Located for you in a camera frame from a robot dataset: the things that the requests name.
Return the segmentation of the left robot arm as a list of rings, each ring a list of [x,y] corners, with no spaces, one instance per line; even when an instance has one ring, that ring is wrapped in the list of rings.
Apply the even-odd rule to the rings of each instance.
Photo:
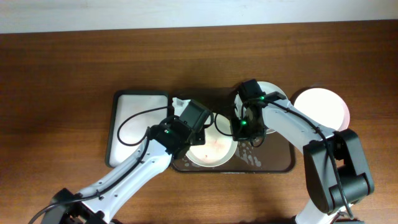
[[[76,194],[62,189],[30,222],[42,217],[42,223],[111,223],[118,210],[173,159],[205,143],[208,119],[214,119],[208,108],[189,101],[180,115],[148,127],[137,151],[110,173]]]

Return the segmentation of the pink plate with red stain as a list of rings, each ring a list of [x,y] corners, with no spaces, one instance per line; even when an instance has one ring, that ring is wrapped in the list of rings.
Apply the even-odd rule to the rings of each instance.
[[[309,88],[296,97],[294,106],[309,118],[328,128],[342,131],[349,126],[348,106],[342,97],[331,90]]]

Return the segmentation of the cream plate with red stain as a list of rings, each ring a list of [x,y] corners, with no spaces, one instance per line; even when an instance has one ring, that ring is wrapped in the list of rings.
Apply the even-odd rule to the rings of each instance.
[[[205,144],[191,146],[186,157],[200,167],[216,167],[228,162],[238,146],[231,137],[229,119],[213,113],[216,121],[205,129]]]

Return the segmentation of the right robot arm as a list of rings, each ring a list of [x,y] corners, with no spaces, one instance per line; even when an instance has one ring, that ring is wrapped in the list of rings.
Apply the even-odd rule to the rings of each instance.
[[[374,192],[361,141],[353,130],[337,131],[314,121],[283,93],[266,93],[255,79],[236,87],[234,107],[235,141],[263,138],[271,129],[303,154],[310,200],[294,223],[333,223],[343,215],[353,219],[351,206]]]

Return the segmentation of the pale green plate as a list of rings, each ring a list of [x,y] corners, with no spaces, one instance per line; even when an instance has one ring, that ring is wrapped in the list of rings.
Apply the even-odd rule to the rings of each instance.
[[[286,100],[287,96],[279,87],[272,83],[258,82],[256,79],[242,82],[237,86],[234,98],[235,116],[238,115],[242,106],[247,108],[249,105],[254,105],[261,107],[261,115],[263,117],[262,109],[266,105],[265,100],[275,101],[280,99]],[[266,125],[265,127],[266,134],[275,132],[275,130],[268,128]]]

